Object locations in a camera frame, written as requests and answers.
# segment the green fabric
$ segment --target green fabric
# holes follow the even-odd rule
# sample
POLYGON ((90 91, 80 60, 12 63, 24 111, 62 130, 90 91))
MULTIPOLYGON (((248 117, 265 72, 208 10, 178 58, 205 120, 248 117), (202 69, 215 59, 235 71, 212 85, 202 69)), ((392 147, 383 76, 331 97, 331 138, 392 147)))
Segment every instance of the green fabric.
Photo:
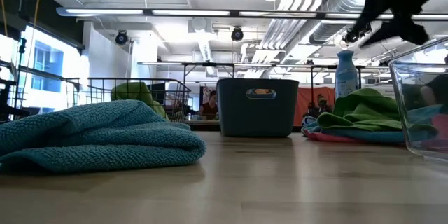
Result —
POLYGON ((396 101, 371 88, 337 99, 333 112, 322 113, 317 122, 323 129, 402 130, 396 101))
POLYGON ((150 106, 157 114, 161 115, 163 118, 168 119, 167 113, 160 105, 158 101, 153 99, 151 91, 149 91, 148 86, 142 82, 130 82, 119 84, 111 91, 111 100, 125 100, 134 99, 146 103, 150 106))

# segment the table surface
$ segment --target table surface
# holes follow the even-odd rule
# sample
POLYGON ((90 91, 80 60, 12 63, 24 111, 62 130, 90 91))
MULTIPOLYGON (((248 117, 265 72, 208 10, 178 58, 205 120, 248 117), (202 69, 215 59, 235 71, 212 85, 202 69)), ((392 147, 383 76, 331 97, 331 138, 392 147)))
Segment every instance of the table surface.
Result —
POLYGON ((0 176, 0 223, 446 223, 448 165, 405 148, 285 139, 207 142, 196 165, 0 176))

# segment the wire rack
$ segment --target wire rack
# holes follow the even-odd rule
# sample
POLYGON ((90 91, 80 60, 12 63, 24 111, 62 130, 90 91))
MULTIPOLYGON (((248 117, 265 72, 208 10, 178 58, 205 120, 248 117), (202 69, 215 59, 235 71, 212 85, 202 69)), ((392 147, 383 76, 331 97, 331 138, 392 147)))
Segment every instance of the wire rack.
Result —
POLYGON ((174 79, 164 78, 62 78, 66 82, 67 108, 120 99, 145 102, 172 122, 188 117, 190 89, 174 79))

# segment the orange partition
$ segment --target orange partition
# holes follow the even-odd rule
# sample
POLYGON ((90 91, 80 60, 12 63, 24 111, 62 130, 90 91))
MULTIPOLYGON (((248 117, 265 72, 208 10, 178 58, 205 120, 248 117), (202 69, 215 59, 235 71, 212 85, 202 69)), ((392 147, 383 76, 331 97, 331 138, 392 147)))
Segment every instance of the orange partition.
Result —
MULTIPOLYGON (((308 103, 311 99, 311 88, 299 87, 297 94, 297 102, 295 104, 294 126, 301 126, 303 114, 308 110, 308 103)), ((323 95, 327 99, 327 104, 332 107, 335 104, 335 89, 331 87, 315 87, 314 103, 318 106, 317 97, 323 95)))

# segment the clear plastic container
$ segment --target clear plastic container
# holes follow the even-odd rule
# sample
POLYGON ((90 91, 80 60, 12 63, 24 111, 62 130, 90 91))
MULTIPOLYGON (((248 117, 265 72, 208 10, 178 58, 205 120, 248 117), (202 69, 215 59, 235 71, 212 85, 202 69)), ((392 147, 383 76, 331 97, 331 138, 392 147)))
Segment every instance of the clear plastic container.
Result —
POLYGON ((426 158, 448 161, 448 64, 431 64, 443 63, 447 53, 428 57, 430 63, 422 63, 419 53, 390 64, 406 145, 426 158))

